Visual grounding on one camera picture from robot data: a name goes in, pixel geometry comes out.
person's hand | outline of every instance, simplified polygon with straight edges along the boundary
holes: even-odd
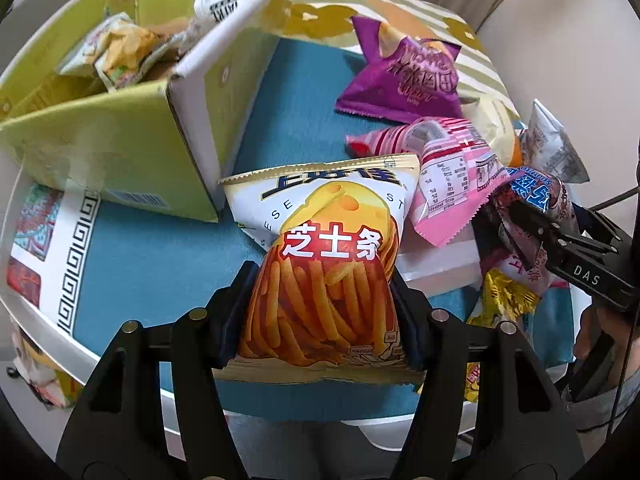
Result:
[[[596,326],[600,325],[603,332],[609,334],[614,341],[613,355],[614,361],[611,371],[609,372],[609,386],[615,388],[620,380],[620,372],[625,358],[626,343],[629,339],[629,331],[631,323],[629,323],[622,314],[592,304],[580,316],[580,332],[575,339],[574,355],[578,359],[586,359],[595,345],[593,333]],[[636,330],[634,334],[634,342],[629,355],[629,362],[626,367],[625,381],[640,369],[640,332]]]

greek key pattern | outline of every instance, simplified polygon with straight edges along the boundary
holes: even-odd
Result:
[[[90,189],[84,190],[84,198],[79,210],[79,218],[71,239],[71,246],[66,256],[65,274],[60,291],[57,325],[72,335],[76,310],[80,299],[82,269],[89,241],[94,228],[95,217],[100,206],[100,195]]]

blue tablecloth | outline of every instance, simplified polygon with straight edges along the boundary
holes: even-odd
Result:
[[[345,134],[385,124],[334,112],[335,99],[363,64],[360,56],[338,49],[280,40],[234,172],[348,158]],[[227,286],[244,260],[260,262],[263,256],[236,227],[228,208],[219,224],[207,224],[103,202],[84,267],[74,337],[101,354],[125,320],[145,326],[172,322]],[[465,287],[432,303],[466,319],[476,297]],[[172,390],[169,365],[161,367],[161,384]],[[225,409],[274,420],[404,415],[413,413],[418,401],[409,385],[216,384]]]

screw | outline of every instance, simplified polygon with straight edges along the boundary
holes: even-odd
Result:
[[[122,331],[125,334],[130,334],[138,329],[138,322],[134,319],[129,319],[122,324]]]
[[[503,321],[502,323],[500,323],[500,330],[502,330],[505,334],[515,334],[516,333],[516,326],[511,322],[511,321]]]
[[[443,322],[449,319],[449,313],[443,308],[437,308],[431,313],[431,317],[436,321]]]
[[[201,319],[205,319],[206,317],[207,317],[207,309],[202,308],[201,306],[196,307],[193,310],[190,310],[189,312],[189,318],[194,321],[199,321]]]

pink snack bag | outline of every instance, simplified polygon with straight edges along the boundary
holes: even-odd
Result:
[[[466,119],[423,117],[409,125],[346,136],[357,156],[417,153],[420,175],[409,216],[415,231],[444,246],[511,177]]]
[[[337,110],[407,124],[424,116],[463,117],[454,66],[458,45],[414,40],[364,16],[351,21],[367,66],[338,97]]]

